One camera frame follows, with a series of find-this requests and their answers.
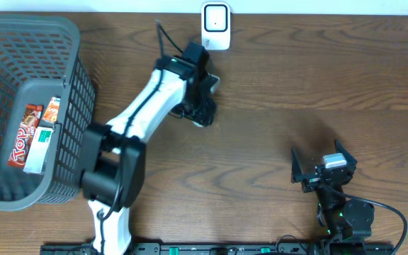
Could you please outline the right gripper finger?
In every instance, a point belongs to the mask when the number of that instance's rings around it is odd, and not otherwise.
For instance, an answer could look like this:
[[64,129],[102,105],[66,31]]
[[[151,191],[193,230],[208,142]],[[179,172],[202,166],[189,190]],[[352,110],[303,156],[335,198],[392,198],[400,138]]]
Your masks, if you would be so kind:
[[292,155],[292,169],[291,169],[291,182],[292,183],[299,183],[302,181],[302,169],[300,167],[300,163],[298,161],[297,155],[294,149],[291,149]]
[[334,145],[337,153],[341,153],[348,166],[356,166],[357,165],[357,160],[343,147],[342,143],[338,139],[334,140]]

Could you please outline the orange snack packet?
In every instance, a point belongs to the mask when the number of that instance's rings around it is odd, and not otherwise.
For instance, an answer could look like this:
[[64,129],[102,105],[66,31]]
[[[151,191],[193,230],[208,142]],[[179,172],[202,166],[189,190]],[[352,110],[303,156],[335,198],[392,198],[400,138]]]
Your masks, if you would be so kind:
[[60,108],[60,98],[52,97],[47,105],[42,120],[48,123],[55,123],[58,118]]

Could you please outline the white green carton box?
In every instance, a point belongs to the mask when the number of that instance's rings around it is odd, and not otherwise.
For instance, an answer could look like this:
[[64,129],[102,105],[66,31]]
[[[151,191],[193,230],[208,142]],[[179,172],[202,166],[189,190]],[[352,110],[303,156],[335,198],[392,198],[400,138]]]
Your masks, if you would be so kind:
[[46,157],[53,133],[54,130],[51,127],[37,128],[23,168],[24,173],[42,175],[45,173]]

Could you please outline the red Top chocolate bar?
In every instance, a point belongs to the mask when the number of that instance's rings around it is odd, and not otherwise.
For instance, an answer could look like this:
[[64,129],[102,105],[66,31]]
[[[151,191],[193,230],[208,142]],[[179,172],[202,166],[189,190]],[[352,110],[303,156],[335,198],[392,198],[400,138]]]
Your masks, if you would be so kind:
[[25,108],[22,121],[16,133],[16,141],[8,158],[7,164],[23,168],[26,164],[33,136],[39,125],[43,111],[42,105],[28,104]]

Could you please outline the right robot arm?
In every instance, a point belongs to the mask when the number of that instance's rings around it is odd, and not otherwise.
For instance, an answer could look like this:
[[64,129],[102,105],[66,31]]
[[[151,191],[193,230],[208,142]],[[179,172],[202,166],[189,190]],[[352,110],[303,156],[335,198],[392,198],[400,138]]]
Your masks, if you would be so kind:
[[367,254],[365,239],[372,234],[375,209],[372,203],[349,198],[343,192],[342,187],[355,174],[357,160],[339,141],[334,146],[336,152],[323,156],[322,163],[307,174],[302,172],[296,153],[291,152],[291,182],[300,183],[304,193],[316,193],[317,219],[329,233],[309,253]]

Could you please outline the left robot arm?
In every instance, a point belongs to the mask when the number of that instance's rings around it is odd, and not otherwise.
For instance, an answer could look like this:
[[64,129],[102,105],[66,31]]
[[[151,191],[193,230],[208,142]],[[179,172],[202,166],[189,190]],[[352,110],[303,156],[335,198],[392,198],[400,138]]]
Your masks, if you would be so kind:
[[161,56],[146,87],[122,113],[86,128],[77,170],[94,218],[92,254],[128,251],[130,206],[144,183],[147,143],[165,117],[175,113],[198,127],[212,125],[220,78],[207,71],[209,59],[194,42],[179,56]]

